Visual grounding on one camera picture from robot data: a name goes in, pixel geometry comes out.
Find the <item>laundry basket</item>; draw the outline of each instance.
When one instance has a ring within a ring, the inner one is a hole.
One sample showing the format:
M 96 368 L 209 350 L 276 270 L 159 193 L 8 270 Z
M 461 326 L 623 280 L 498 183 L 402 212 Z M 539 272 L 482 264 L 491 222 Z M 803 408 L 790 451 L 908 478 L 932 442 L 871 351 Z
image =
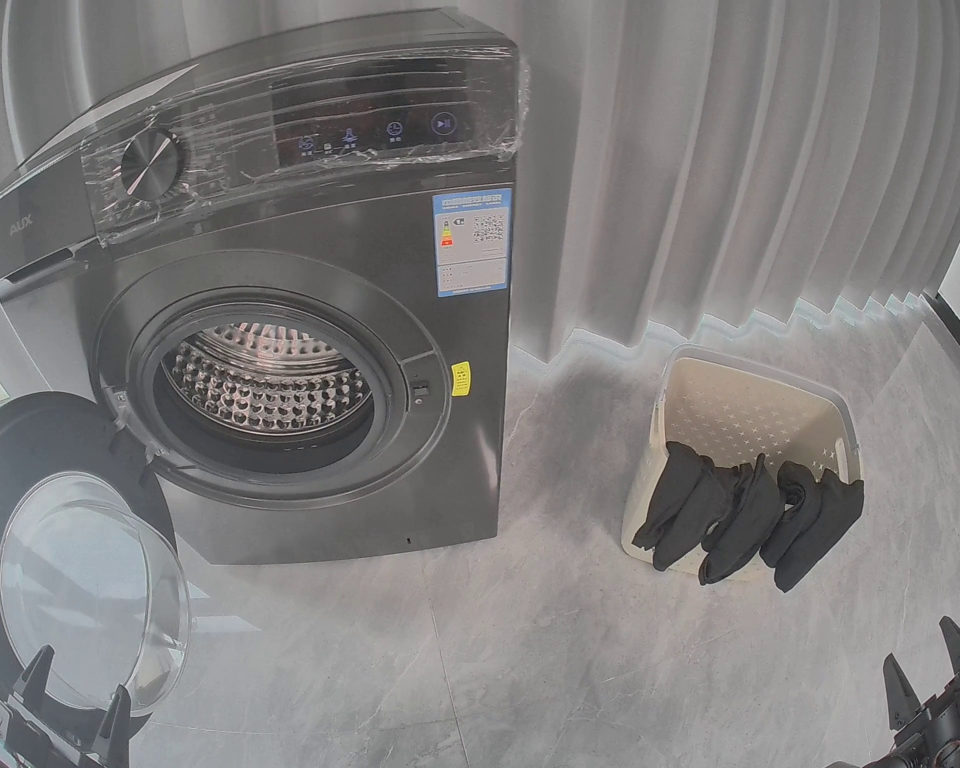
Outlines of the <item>laundry basket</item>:
M 634 546 L 633 539 L 666 467 L 667 441 L 686 443 L 718 467 L 752 464 L 764 453 L 774 477 L 783 462 L 792 461 L 810 467 L 818 480 L 827 467 L 845 483 L 863 478 L 850 409 L 837 392 L 739 357 L 677 347 L 663 373 L 650 444 L 623 516 L 623 548 L 646 563 L 653 561 L 653 550 Z M 670 567 L 695 574 L 704 555 L 698 546 Z M 765 567 L 756 556 L 730 578 L 749 581 Z

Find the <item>qr code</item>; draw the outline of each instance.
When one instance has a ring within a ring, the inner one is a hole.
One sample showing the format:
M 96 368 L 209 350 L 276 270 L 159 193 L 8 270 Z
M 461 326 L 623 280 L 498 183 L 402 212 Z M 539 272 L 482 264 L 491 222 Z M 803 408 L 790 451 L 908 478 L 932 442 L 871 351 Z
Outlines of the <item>qr code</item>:
M 473 242 L 490 243 L 506 237 L 507 217 L 502 213 L 473 219 Z

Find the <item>plastic wrap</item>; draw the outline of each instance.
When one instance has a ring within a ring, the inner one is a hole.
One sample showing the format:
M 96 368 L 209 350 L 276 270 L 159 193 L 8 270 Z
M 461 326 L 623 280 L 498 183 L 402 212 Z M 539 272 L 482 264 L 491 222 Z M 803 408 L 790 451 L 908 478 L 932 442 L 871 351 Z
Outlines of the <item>plastic wrap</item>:
M 84 142 L 97 235 L 119 242 L 174 217 L 354 173 L 509 160 L 528 82 L 512 47 L 415 48 L 301 61 L 179 94 Z M 121 163 L 148 129 L 174 137 L 182 167 L 165 194 L 144 201 L 127 194 Z

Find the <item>white curtain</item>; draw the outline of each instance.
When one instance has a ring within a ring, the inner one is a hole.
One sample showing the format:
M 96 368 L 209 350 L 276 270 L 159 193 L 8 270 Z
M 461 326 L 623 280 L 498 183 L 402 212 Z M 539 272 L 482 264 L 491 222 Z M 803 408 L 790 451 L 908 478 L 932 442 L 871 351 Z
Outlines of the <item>white curtain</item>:
M 15 69 L 21 92 L 46 96 L 18 104 L 5 90 L 16 141 L 0 141 L 0 159 L 209 50 L 436 4 L 6 0 L 4 84 Z M 539 358 L 575 327 L 635 345 L 650 321 L 690 335 L 705 314 L 786 320 L 798 298 L 829 311 L 937 287 L 960 241 L 953 0 L 457 5 L 530 63 L 513 332 Z

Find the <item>energy label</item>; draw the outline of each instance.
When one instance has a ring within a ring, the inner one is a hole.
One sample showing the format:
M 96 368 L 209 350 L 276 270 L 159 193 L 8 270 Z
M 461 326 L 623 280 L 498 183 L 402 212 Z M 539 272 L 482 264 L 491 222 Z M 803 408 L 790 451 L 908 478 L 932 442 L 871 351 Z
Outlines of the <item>energy label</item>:
M 438 296 L 507 287 L 512 208 L 509 188 L 433 196 Z

